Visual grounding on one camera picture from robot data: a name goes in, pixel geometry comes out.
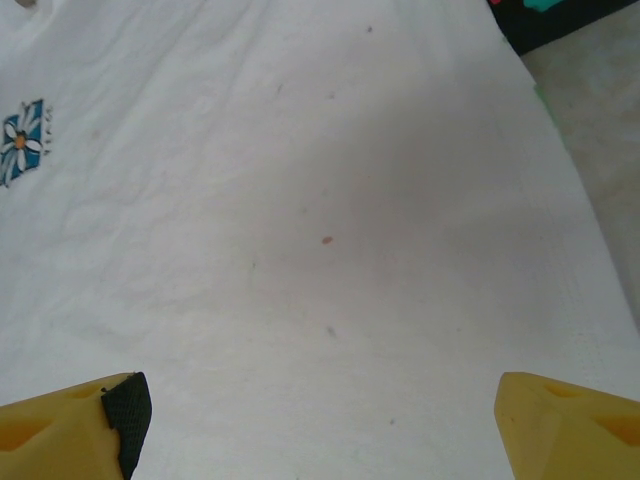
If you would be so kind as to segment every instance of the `white t-shirt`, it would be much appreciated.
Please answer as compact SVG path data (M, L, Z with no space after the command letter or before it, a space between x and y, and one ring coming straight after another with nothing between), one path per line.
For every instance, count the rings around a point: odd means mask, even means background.
M144 371L134 478L507 479L638 335L484 2L9 0L0 403Z

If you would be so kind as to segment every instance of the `black rubber pad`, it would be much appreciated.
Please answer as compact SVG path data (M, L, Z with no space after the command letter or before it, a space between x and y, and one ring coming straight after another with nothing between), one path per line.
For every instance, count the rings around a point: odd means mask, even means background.
M107 391L102 406L109 426L120 435L118 462L124 480L130 480L151 423L151 396L144 373L135 373Z

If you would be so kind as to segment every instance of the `blue square design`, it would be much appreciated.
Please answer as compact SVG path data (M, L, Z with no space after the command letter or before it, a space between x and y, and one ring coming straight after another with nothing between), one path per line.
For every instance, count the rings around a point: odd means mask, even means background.
M0 185L8 187L13 179L40 165L43 104L43 100L23 104L17 115L2 123Z

